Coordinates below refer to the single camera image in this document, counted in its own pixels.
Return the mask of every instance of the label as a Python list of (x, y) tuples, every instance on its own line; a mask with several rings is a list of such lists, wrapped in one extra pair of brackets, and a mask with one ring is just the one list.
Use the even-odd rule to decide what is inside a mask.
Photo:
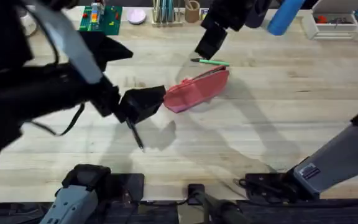
[(299, 171), (299, 174), (302, 175), (305, 180), (308, 180), (319, 173), (320, 170), (313, 163), (309, 163), (307, 166), (305, 166), (302, 170)]

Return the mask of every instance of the green board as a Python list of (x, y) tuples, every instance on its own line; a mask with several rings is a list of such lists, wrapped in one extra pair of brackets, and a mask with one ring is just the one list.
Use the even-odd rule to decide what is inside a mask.
[(99, 27), (90, 23), (91, 12), (92, 7), (86, 6), (83, 14), (86, 13), (88, 16), (82, 18), (79, 31), (101, 31), (106, 35), (118, 35), (122, 15), (121, 6), (106, 6), (104, 8), (104, 15), (100, 18)]

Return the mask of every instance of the small cup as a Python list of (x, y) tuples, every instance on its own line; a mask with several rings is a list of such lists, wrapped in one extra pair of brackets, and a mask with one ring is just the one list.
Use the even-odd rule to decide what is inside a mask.
[(194, 0), (191, 0), (190, 4), (191, 6), (193, 6), (193, 9), (190, 9), (186, 5), (185, 20), (189, 23), (194, 23), (199, 21), (200, 19), (200, 4), (198, 3), (198, 1), (194, 1)]

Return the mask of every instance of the white container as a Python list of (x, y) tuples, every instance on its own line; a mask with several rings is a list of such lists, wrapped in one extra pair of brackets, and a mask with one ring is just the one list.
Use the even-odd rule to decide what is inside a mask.
[[(358, 36), (358, 22), (354, 11), (358, 0), (319, 0), (302, 18), (302, 26), (311, 40), (350, 40)], [(314, 17), (324, 16), (327, 21), (344, 17), (351, 24), (317, 24)]]

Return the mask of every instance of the wooden table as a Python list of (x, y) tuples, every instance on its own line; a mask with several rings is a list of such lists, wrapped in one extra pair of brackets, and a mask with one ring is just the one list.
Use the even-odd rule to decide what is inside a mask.
[[(67, 12), (77, 27), (82, 9)], [(273, 14), (269, 11), (267, 19)], [(211, 68), (190, 62), (203, 32), (198, 24), (159, 29), (150, 23), (123, 22), (120, 35), (112, 38), (131, 49), (134, 57), (108, 63), (106, 75), (122, 92), (157, 85), (168, 88), (193, 77)], [(52, 61), (41, 32), (30, 43), (35, 54), (30, 64)], [(285, 172), (358, 113), (358, 41), (310, 41), (300, 17), (280, 37), (263, 28), (229, 31), (214, 59), (231, 64), (224, 93), (180, 114), (162, 106), (141, 122), (138, 130), (146, 153), (137, 147), (126, 124), (113, 116), (100, 117), (90, 104), (62, 138), (24, 125), (24, 136), (0, 156), (0, 202), (52, 201), (67, 172), (79, 163), (145, 174), (145, 200), (183, 199), (190, 183), (205, 184), (217, 198), (240, 199), (228, 188), (244, 193), (233, 178)], [(38, 120), (63, 130), (75, 111)], [(323, 197), (358, 197), (358, 177)]]

